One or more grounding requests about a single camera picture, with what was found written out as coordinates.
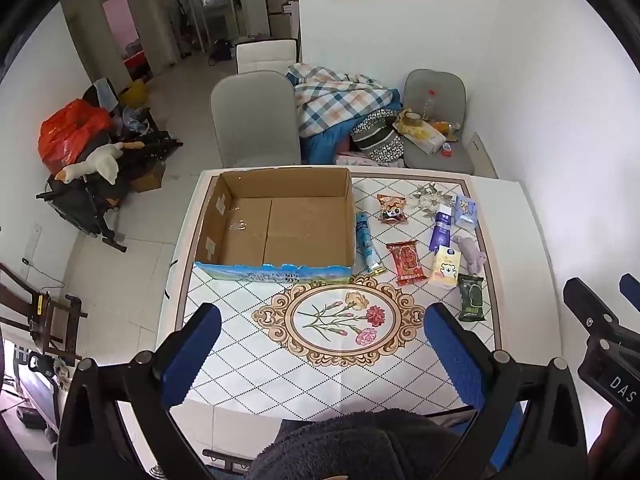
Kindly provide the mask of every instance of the black fleece cloth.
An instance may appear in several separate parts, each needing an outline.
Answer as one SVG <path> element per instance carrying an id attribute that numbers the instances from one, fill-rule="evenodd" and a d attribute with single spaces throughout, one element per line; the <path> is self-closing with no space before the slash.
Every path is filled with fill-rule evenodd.
<path id="1" fill-rule="evenodd" d="M 358 412 L 280 431 L 247 480 L 425 480 L 459 436 L 404 410 Z M 491 476 L 494 471 L 487 471 Z"/>

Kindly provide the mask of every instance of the green snack package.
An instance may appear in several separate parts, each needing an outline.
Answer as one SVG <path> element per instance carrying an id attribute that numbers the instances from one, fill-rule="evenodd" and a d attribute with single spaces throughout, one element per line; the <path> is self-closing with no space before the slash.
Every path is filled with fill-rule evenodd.
<path id="1" fill-rule="evenodd" d="M 482 282 L 480 276 L 458 275 L 458 287 L 462 296 L 462 312 L 460 321 L 484 321 L 482 313 Z"/>

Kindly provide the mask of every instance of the white stuffed goose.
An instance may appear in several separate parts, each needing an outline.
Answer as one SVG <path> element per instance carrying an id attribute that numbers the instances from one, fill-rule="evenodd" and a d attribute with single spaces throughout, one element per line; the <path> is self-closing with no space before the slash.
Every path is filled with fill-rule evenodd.
<path id="1" fill-rule="evenodd" d="M 137 142 L 116 142 L 115 144 L 104 144 L 98 146 L 82 162 L 65 166 L 56 175 L 56 180 L 61 180 L 69 184 L 72 180 L 81 176 L 99 173 L 112 186 L 116 183 L 118 176 L 118 163 L 116 160 L 122 156 L 122 150 L 139 150 L 144 148 L 145 143 Z"/>

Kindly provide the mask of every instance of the sticker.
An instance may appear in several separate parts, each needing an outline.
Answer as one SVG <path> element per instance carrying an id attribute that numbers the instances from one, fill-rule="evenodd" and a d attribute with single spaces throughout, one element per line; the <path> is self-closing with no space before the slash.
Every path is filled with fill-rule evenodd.
<path id="1" fill-rule="evenodd" d="M 207 236 L 207 243 L 205 247 L 207 248 L 207 259 L 211 261 L 213 259 L 213 253 L 216 252 L 216 243 Z"/>
<path id="2" fill-rule="evenodd" d="M 218 198 L 218 201 L 216 202 L 216 209 L 220 212 L 220 214 L 222 216 L 225 215 L 225 196 L 222 195 L 221 197 Z"/>

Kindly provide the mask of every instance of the gray plush toy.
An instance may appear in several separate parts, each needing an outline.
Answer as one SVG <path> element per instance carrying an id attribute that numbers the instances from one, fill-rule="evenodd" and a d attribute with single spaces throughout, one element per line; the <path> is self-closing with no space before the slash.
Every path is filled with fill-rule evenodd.
<path id="1" fill-rule="evenodd" d="M 460 248 L 466 261 L 466 270 L 473 275 L 480 272 L 486 261 L 486 254 L 476 247 L 476 242 L 473 238 L 454 235 L 451 240 Z"/>

